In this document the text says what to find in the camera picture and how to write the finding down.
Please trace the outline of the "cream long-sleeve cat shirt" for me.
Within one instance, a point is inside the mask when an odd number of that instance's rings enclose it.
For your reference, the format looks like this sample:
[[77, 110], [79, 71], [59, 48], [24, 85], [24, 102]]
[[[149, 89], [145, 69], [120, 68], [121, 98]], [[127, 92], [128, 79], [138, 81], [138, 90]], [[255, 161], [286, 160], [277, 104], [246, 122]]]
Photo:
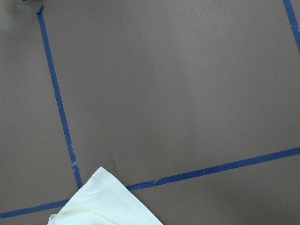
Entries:
[[98, 168], [50, 225], [159, 225], [159, 219], [103, 167]]

